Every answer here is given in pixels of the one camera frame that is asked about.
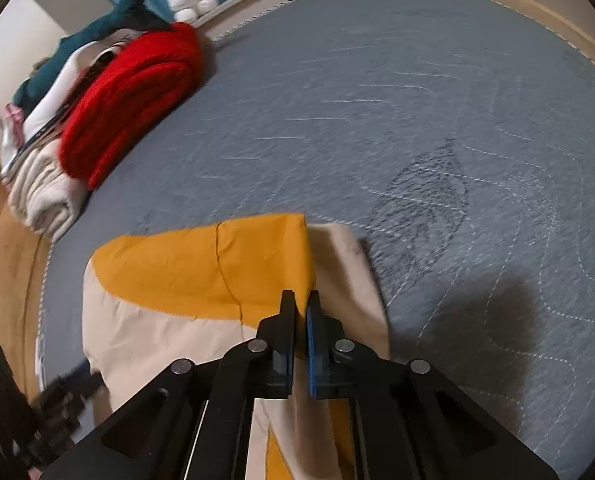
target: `red blanket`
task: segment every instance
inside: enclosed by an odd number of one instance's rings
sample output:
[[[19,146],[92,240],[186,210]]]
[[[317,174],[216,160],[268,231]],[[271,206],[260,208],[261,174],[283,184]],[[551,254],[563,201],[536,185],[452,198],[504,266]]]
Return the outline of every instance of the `red blanket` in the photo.
[[[97,188],[147,130],[199,85],[195,30],[148,32],[95,80],[66,121],[58,152],[65,172]]]

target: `striped piping edge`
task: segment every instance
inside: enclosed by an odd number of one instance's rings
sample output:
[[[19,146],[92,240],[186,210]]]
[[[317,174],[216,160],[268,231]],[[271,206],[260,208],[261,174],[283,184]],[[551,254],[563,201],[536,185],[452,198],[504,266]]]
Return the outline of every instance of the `striped piping edge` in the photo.
[[[259,14],[255,14],[254,16],[248,18],[247,20],[244,20],[243,22],[238,23],[233,28],[230,28],[226,32],[220,34],[219,36],[217,36],[216,38],[214,38],[213,40],[211,40],[211,43],[218,43],[220,40],[222,40],[223,38],[225,38],[229,34],[232,34],[236,30],[238,30],[239,28],[242,28],[242,27],[244,27],[244,25],[247,25],[247,23],[254,22],[255,20],[257,20],[258,18],[261,18],[265,14],[268,14],[268,13],[272,12],[273,10],[279,9],[280,7],[284,7],[285,5],[288,5],[288,4],[290,4],[292,2],[295,2],[295,1],[297,1],[297,0],[286,0],[286,1],[283,1],[282,3],[280,3],[280,4],[277,4],[274,7],[271,7],[270,9],[267,9],[267,10],[264,10],[263,12],[260,12]],[[498,2],[496,0],[488,0],[488,1],[493,2],[494,4],[497,4],[499,6],[506,7],[507,9],[513,10],[514,12],[517,12],[518,14],[521,14],[525,18],[528,18],[529,20],[532,20],[534,22],[539,23],[542,27],[544,27],[545,29],[547,29],[550,32],[554,33],[556,36],[558,36],[558,38],[560,38],[561,40],[564,40],[566,43],[568,43],[575,50],[577,50],[578,52],[580,52],[595,67],[595,61],[592,60],[583,50],[581,50],[580,48],[578,48],[577,46],[575,46],[573,43],[571,43],[569,40],[567,40],[564,36],[561,36],[558,32],[556,32],[552,28],[547,27],[543,23],[540,23],[535,18],[531,18],[530,16],[527,16],[524,13],[519,12],[519,10],[514,9],[513,7],[509,7],[508,5],[502,4],[502,3],[500,3],[500,2]],[[48,267],[49,267],[49,265],[51,263],[51,256],[53,254],[53,247],[54,247],[54,244],[51,243],[51,247],[50,247],[50,250],[49,250],[49,253],[48,253],[48,259],[46,261],[46,269],[44,270],[44,277],[42,279],[42,293],[41,293],[41,296],[40,296],[39,315],[38,315],[38,319],[37,319],[37,339],[36,339],[36,344],[35,344],[35,374],[36,374],[36,377],[37,377],[37,382],[39,384],[40,391],[43,391],[46,388],[46,385],[47,385],[47,383],[46,383],[46,371],[44,369],[44,355],[45,355],[45,350],[46,350],[45,340],[44,340],[44,288],[46,286],[46,278],[48,276]]]

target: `gray mattress cover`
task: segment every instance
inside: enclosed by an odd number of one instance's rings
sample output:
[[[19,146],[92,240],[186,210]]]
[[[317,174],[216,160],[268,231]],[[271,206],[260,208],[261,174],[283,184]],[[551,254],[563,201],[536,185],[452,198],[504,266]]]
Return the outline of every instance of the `gray mattress cover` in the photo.
[[[121,234],[304,211],[365,238],[393,356],[423,356],[549,464],[595,456],[595,66],[487,0],[296,0],[54,247],[48,378],[83,358],[82,275]]]

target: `white plush toy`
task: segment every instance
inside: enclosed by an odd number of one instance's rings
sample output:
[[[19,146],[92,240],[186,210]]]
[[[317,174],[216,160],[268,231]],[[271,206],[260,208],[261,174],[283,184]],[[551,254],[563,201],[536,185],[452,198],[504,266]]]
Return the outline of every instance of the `white plush toy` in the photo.
[[[200,16],[215,9],[217,0],[168,0],[176,22],[193,23]]]

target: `beige fabric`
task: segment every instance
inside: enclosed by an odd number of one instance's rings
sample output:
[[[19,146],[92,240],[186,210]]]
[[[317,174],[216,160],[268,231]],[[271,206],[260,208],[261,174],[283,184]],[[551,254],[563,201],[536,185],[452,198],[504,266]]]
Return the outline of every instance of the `beige fabric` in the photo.
[[[385,313],[353,233],[347,226],[326,224],[309,226],[308,234],[324,312],[340,319],[349,337],[387,357]],[[102,288],[88,264],[84,351],[92,368],[104,377],[113,411],[175,359],[187,357],[196,363],[218,359],[254,336],[254,329],[237,320],[172,316],[122,300]],[[296,360],[290,399],[255,402],[247,480],[266,478],[269,427],[293,479],[341,479],[328,402],[309,397],[305,362]]]

